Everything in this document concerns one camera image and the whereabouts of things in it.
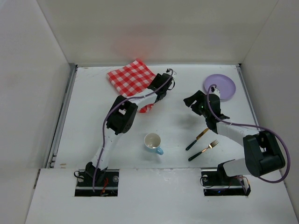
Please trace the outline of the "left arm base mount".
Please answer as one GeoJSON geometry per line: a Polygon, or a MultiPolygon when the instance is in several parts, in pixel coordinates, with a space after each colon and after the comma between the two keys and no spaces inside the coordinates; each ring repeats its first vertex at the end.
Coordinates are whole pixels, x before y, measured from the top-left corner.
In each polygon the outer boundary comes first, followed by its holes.
{"type": "Polygon", "coordinates": [[[85,174],[83,170],[74,172],[77,179],[75,196],[77,197],[116,197],[118,196],[119,170],[108,169],[104,179],[95,183],[93,191],[93,178],[85,174]]]}

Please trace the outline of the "red white checkered cloth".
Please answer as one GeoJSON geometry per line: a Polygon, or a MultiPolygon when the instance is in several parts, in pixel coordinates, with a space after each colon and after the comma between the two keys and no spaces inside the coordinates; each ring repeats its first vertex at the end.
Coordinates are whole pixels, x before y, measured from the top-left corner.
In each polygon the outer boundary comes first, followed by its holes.
{"type": "Polygon", "coordinates": [[[139,59],[107,73],[108,81],[124,97],[141,93],[150,85],[155,76],[139,59]]]}

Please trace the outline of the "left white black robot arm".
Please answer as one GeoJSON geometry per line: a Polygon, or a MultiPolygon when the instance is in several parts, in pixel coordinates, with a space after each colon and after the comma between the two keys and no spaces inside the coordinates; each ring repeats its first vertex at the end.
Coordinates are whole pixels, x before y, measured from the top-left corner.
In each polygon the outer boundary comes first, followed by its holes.
{"type": "Polygon", "coordinates": [[[150,85],[141,93],[131,97],[119,95],[106,115],[102,125],[102,146],[85,167],[85,175],[92,178],[92,187],[100,184],[108,168],[112,150],[118,139],[131,128],[136,113],[147,105],[162,100],[170,86],[174,85],[174,72],[167,69],[163,74],[157,74],[150,85]]]}

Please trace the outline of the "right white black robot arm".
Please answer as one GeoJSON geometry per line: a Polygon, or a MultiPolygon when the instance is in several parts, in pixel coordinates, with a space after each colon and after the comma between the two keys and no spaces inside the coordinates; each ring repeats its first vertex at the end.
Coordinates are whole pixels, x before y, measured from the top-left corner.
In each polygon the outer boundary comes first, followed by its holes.
{"type": "Polygon", "coordinates": [[[283,140],[272,130],[248,124],[237,124],[221,112],[220,93],[204,94],[197,91],[185,98],[184,103],[193,112],[203,116],[209,130],[230,138],[243,147],[244,158],[220,164],[226,176],[251,174],[259,179],[270,172],[286,168],[289,171],[290,156],[283,155],[283,140]]]}

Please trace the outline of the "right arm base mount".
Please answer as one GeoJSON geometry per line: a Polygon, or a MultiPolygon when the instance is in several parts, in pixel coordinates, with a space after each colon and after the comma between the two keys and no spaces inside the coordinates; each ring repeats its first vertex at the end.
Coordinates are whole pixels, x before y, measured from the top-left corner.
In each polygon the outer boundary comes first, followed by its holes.
{"type": "Polygon", "coordinates": [[[204,196],[249,196],[251,186],[247,177],[221,176],[217,169],[203,169],[200,184],[204,196]]]}

